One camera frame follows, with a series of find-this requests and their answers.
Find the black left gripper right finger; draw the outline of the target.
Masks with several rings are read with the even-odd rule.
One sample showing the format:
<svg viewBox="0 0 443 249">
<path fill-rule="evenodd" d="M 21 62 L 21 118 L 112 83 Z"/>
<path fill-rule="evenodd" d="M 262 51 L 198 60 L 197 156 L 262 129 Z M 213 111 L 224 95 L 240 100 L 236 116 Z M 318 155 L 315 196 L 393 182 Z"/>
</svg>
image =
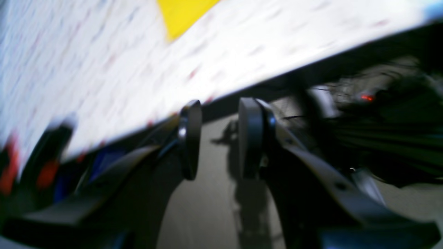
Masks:
<svg viewBox="0 0 443 249">
<path fill-rule="evenodd" d="M 288 249 L 430 249 L 440 241 L 435 222 L 394 213 L 310 153 L 266 102 L 241 98 L 238 115 L 242 176 L 267 184 Z"/>
</svg>

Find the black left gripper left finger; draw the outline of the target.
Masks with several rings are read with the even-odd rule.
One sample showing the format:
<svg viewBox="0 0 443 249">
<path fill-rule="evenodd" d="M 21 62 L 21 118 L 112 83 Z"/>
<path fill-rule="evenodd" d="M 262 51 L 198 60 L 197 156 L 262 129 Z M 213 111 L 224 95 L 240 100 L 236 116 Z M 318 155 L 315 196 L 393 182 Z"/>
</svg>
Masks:
<svg viewBox="0 0 443 249">
<path fill-rule="evenodd" d="M 157 239 L 171 194 L 197 175 L 201 127 L 193 100 L 149 130 L 61 163 L 74 126 L 49 126 L 4 200 L 3 236 Z"/>
</svg>

